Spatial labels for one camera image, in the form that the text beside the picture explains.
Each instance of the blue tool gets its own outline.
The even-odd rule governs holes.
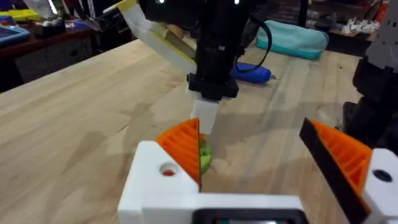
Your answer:
[[[248,63],[238,63],[237,66],[240,70],[249,70],[255,67],[255,65],[251,65]],[[236,67],[234,66],[231,75],[237,80],[247,81],[251,83],[266,83],[271,78],[275,78],[271,75],[271,71],[264,68],[263,66],[247,73],[238,72]]]
[[[23,28],[17,26],[0,26],[0,47],[23,41],[29,38],[29,36],[29,31]]]

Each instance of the blue glue gun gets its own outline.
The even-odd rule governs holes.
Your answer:
[[[247,70],[250,68],[254,68],[255,65],[251,65],[248,63],[238,63],[237,64],[238,68],[240,70]],[[264,68],[263,66],[259,67],[258,69],[247,72],[247,73],[240,73],[236,70],[236,67],[234,66],[232,72],[231,72],[232,77],[234,77],[237,80],[242,80],[246,82],[251,82],[251,83],[266,83],[268,82],[272,75],[271,71]]]

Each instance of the green object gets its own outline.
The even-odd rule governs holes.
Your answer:
[[[203,175],[210,167],[211,162],[211,147],[206,140],[201,140],[199,143],[200,153],[200,173]]]

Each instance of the cable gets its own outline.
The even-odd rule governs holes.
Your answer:
[[[262,60],[261,60],[261,62],[260,62],[259,64],[257,64],[254,68],[245,69],[245,70],[240,70],[240,69],[238,68],[238,58],[239,58],[239,57],[236,57],[236,58],[235,58],[235,69],[236,69],[238,72],[240,72],[240,73],[248,73],[248,72],[252,72],[252,71],[255,71],[256,69],[258,69],[258,68],[262,65],[262,63],[265,61],[265,59],[266,59],[266,57],[267,57],[267,55],[268,55],[268,52],[270,51],[271,46],[272,46],[272,34],[271,34],[271,31],[269,30],[267,24],[265,24],[264,22],[261,22],[260,20],[258,20],[257,18],[255,18],[252,14],[250,15],[250,20],[251,20],[253,23],[259,25],[259,26],[266,32],[267,38],[268,38],[267,51],[266,51],[266,54],[264,55],[264,57],[262,58]]]

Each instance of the white object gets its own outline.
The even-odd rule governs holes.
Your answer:
[[[162,167],[174,175],[162,175]],[[120,224],[190,224],[202,208],[303,210],[297,196],[201,194],[198,184],[154,141],[137,147],[118,206]]]
[[[383,170],[392,181],[378,179],[374,172]],[[398,219],[398,157],[388,149],[373,149],[362,198],[370,206],[366,224]]]
[[[199,132],[210,134],[216,121],[218,101],[197,98],[193,103],[191,118],[199,118]]]
[[[180,68],[185,75],[196,73],[197,65],[193,60],[195,50],[176,37],[163,24],[148,21],[136,0],[125,0],[116,6],[121,11],[131,32],[138,39]]]

